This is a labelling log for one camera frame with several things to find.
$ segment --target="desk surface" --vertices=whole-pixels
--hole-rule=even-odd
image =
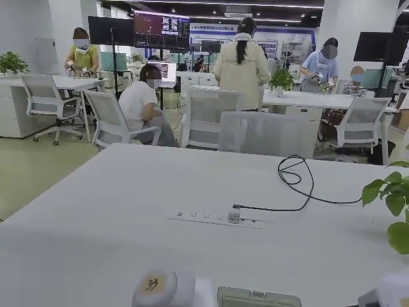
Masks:
[[[261,230],[167,219],[178,210],[225,214],[234,203],[298,208],[305,198],[279,180],[280,160],[110,146],[0,226],[2,305],[130,306],[140,276],[165,267],[209,277],[215,291],[248,288],[297,295],[304,307],[342,307],[409,265],[388,245],[396,218],[380,201],[365,209],[312,201],[296,213],[243,210],[266,221]],[[309,165],[314,195],[338,201],[359,198],[364,185],[395,170]],[[297,172],[309,190],[307,171]]]
[[[87,90],[92,87],[97,87],[102,81],[97,78],[74,79],[65,75],[53,75],[52,78],[56,83],[57,88],[65,90]],[[16,78],[0,78],[0,86],[23,86],[19,77]]]
[[[195,88],[204,88],[217,90],[217,86],[195,86]],[[327,95],[306,93],[301,91],[286,91],[283,98],[275,96],[270,90],[264,90],[264,105],[275,106],[295,106],[295,107],[319,107],[324,109],[348,109],[355,97],[351,95]],[[393,107],[388,107],[388,113],[399,112]]]

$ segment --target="white shirt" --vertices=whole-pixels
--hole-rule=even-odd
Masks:
[[[156,92],[145,82],[136,81],[123,91],[118,103],[129,129],[139,130],[143,126],[144,107],[157,103]]]
[[[259,86],[266,84],[271,78],[264,51],[251,40],[250,35],[247,36],[246,55],[241,65],[237,63],[237,42],[231,42],[223,45],[213,69],[213,74],[220,78],[221,90],[244,93],[242,110],[259,107]]]

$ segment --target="white pillar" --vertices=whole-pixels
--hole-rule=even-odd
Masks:
[[[73,31],[77,27],[88,31],[88,16],[97,16],[96,0],[49,0],[49,4],[59,69],[65,74],[64,62],[73,45]]]
[[[353,62],[361,32],[391,32],[399,0],[325,0],[317,50],[330,37],[339,41],[340,80],[349,80],[351,69],[380,68],[381,63]]]

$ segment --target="blue shirt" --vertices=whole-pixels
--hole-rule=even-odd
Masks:
[[[328,65],[327,73],[323,73],[322,69],[318,68],[318,62],[320,64]],[[306,70],[312,72],[312,73],[319,73],[321,72],[324,75],[324,78],[321,80],[322,82],[328,82],[328,78],[335,78],[338,77],[338,63],[336,59],[326,59],[321,51],[314,51],[311,53],[306,61],[301,65],[301,67],[304,67]]]

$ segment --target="ponytail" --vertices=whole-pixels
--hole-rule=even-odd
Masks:
[[[237,42],[237,47],[236,47],[236,50],[237,50],[237,64],[239,64],[239,65],[242,64],[243,61],[244,61],[244,56],[246,55],[246,51],[245,51],[246,47],[247,47],[247,41],[239,40]]]

